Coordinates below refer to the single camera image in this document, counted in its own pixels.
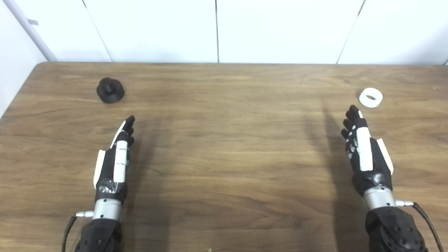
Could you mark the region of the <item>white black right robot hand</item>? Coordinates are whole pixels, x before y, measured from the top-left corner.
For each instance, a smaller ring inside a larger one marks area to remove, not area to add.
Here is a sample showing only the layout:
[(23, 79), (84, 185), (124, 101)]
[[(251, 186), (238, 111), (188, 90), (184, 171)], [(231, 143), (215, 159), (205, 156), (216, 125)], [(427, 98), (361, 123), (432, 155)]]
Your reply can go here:
[(371, 188), (393, 190), (394, 167), (383, 139), (371, 136), (366, 119), (355, 105), (349, 107), (345, 116), (341, 135), (352, 167), (355, 190), (361, 196)]

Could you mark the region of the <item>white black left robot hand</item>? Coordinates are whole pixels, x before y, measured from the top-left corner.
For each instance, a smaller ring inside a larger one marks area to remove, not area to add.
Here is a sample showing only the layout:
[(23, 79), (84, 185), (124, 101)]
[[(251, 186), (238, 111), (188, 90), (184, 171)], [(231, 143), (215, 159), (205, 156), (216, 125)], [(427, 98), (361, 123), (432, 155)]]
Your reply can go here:
[(130, 147), (134, 143), (135, 117), (128, 117), (118, 128), (108, 150), (100, 150), (94, 171), (95, 201), (117, 200), (123, 205), (128, 195), (126, 173)]

